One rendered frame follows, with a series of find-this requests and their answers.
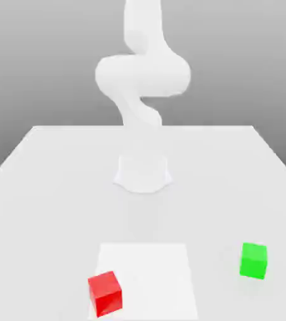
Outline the small red cube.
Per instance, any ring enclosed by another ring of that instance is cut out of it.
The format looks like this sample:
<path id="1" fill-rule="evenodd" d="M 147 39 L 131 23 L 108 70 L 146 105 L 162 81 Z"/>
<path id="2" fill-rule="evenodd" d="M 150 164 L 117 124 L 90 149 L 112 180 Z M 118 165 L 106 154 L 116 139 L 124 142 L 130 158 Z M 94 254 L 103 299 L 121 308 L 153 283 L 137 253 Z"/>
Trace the small red cube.
<path id="1" fill-rule="evenodd" d="M 122 288 L 113 271 L 88 278 L 88 286 L 97 318 L 123 308 Z"/>

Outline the small green cube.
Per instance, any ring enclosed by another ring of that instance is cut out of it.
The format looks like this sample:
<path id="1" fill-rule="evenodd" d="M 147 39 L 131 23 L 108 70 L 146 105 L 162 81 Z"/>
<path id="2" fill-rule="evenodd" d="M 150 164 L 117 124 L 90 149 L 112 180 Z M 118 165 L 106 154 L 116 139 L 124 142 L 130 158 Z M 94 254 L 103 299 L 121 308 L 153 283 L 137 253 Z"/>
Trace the small green cube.
<path id="1" fill-rule="evenodd" d="M 268 266 L 267 247 L 255 243 L 243 243 L 240 259 L 240 275 L 263 280 Z"/>

